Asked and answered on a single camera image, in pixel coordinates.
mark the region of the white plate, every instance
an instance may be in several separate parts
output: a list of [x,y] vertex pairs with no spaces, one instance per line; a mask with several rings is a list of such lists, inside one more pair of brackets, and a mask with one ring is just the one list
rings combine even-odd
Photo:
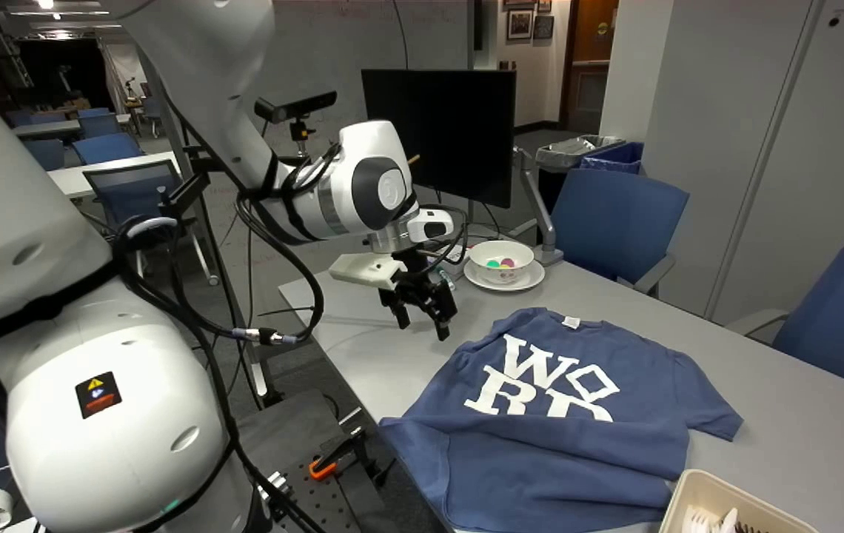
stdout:
[[490,285],[485,278],[477,278],[470,273],[470,263],[461,267],[465,278],[483,291],[493,291],[493,292],[520,292],[520,291],[529,291],[529,286],[539,286],[545,282],[545,267],[541,263],[529,263],[523,267],[520,278],[516,285]]

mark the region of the logo sticker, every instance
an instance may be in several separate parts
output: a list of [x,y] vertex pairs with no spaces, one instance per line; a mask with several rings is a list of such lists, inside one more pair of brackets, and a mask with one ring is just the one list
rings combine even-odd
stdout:
[[91,377],[88,381],[79,381],[74,394],[76,405],[82,409],[82,418],[95,418],[97,411],[107,411],[122,402],[116,374]]

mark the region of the box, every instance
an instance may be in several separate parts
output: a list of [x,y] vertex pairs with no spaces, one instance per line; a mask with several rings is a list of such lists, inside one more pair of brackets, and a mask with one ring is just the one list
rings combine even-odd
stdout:
[[738,533],[813,533],[810,525],[699,469],[677,480],[659,533],[704,529],[692,525],[718,525],[729,510],[738,510]]

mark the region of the black monitor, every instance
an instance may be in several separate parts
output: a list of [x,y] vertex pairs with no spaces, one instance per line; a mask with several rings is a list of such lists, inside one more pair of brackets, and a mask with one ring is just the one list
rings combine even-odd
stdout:
[[516,70],[362,70],[366,119],[387,119],[415,183],[510,208]]

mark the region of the desk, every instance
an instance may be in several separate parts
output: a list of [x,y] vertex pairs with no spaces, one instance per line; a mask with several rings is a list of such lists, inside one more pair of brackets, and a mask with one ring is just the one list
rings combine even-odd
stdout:
[[[117,112],[116,121],[122,127],[131,125],[131,112]],[[39,121],[39,125],[12,127],[12,134],[21,140],[76,135],[79,131],[82,131],[79,121]]]
[[[400,331],[372,291],[329,276],[319,282],[326,318],[313,337],[372,418],[402,414],[461,340],[483,337],[516,309],[610,320],[686,353],[744,414],[747,427],[732,445],[692,433],[690,466],[824,533],[844,533],[844,380],[569,263],[551,267],[541,286],[516,295],[455,282],[459,315],[443,344],[424,315],[412,310],[412,329]],[[280,295],[291,306],[311,301],[302,282],[280,285]]]
[[125,161],[110,161],[110,164],[95,164],[95,166],[68,166],[68,168],[52,168],[46,178],[61,189],[68,198],[88,198],[95,196],[91,183],[85,180],[85,171],[104,171],[104,168],[126,168],[126,166],[147,166],[156,161],[174,164],[177,174],[180,166],[174,161],[174,152],[156,152],[156,153],[141,153],[141,158],[125,158]]

